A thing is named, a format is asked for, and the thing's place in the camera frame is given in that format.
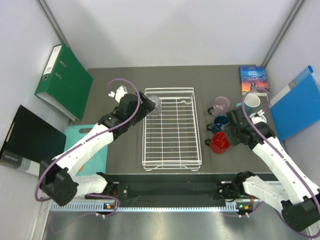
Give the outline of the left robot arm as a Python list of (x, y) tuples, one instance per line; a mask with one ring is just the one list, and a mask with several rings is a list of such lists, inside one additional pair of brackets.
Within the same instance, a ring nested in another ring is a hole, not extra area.
[(156, 107), (142, 92), (128, 93), (124, 86), (109, 93), (118, 105), (104, 115), (83, 138), (65, 152), (45, 158), (39, 164), (39, 188), (56, 204), (65, 206), (76, 197), (98, 194), (109, 198), (114, 191), (107, 176), (97, 172), (90, 176), (77, 173), (97, 152), (114, 142), (129, 127), (136, 125)]

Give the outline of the red ceramic mug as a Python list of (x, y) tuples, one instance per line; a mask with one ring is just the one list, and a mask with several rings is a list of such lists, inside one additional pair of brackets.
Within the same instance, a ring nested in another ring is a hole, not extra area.
[(224, 132), (217, 132), (211, 139), (204, 141), (206, 146), (209, 146), (212, 152), (221, 155), (231, 146)]

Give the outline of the black clip file folder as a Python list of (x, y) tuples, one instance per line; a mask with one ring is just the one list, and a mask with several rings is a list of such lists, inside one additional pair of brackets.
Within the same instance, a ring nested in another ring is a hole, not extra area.
[(66, 135), (20, 105), (0, 150), (0, 164), (38, 176), (40, 163), (61, 154)]

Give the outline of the lilac ceramic mug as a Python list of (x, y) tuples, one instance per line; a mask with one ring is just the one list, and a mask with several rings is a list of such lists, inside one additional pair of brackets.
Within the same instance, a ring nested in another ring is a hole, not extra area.
[(228, 112), (231, 102), (227, 97), (218, 96), (213, 100), (212, 106), (208, 108), (208, 114), (217, 117)]

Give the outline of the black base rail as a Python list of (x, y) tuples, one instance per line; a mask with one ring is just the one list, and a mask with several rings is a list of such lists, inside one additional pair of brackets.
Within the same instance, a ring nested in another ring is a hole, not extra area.
[(233, 184), (235, 174), (177, 173), (177, 174), (102, 174), (108, 182), (102, 193), (88, 193), (86, 199), (110, 195), (121, 201), (142, 196), (200, 196), (223, 200), (246, 197)]

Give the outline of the Jane Eyre book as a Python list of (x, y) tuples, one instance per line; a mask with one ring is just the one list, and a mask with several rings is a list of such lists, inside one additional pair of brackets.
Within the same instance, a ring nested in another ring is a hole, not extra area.
[(240, 92), (245, 95), (251, 91), (252, 94), (260, 97), (266, 97), (269, 91), (267, 81), (267, 72), (263, 66), (241, 65), (238, 68)]

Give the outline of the light blue floral mug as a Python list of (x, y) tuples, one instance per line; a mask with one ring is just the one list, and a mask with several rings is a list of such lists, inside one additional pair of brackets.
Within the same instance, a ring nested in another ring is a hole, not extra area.
[(260, 98), (252, 93), (249, 93), (245, 98), (244, 98), (244, 107), (246, 113), (249, 115), (252, 110), (256, 109), (259, 107), (261, 104)]

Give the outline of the green lever arch binder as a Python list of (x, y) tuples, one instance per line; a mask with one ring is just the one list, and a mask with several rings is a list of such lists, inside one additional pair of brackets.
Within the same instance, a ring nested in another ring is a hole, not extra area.
[(55, 45), (34, 95), (72, 121), (83, 119), (93, 78), (66, 44)]

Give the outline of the clear glass cup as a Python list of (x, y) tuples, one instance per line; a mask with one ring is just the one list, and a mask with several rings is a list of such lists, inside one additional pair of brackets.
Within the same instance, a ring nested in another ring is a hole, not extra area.
[(159, 115), (161, 115), (162, 113), (162, 106), (161, 106), (161, 100), (158, 96), (156, 95), (152, 95), (149, 98), (154, 104), (154, 110), (149, 114), (151, 117), (157, 117)]

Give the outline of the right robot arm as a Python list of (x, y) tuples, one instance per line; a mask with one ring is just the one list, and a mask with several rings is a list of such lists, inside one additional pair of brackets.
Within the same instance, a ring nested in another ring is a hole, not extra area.
[(226, 114), (223, 133), (232, 146), (248, 146), (271, 170), (279, 186), (271, 185), (250, 171), (238, 173), (231, 182), (239, 198), (251, 195), (273, 207), (284, 222), (301, 232), (320, 220), (320, 188), (312, 182), (283, 149), (267, 123), (249, 118), (240, 107)]

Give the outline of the blue folder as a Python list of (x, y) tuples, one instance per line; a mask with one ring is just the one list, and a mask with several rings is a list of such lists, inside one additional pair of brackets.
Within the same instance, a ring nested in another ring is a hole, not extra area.
[(270, 112), (280, 141), (320, 120), (320, 85), (312, 66), (271, 99)]

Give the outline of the dark blue mug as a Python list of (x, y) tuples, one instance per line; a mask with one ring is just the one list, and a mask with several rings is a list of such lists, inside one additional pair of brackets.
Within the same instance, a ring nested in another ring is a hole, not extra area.
[(209, 123), (206, 125), (206, 129), (208, 131), (211, 131), (213, 134), (216, 134), (218, 132), (222, 131), (222, 127), (229, 123), (229, 119), (225, 115), (219, 115), (215, 117), (214, 121), (212, 123)]

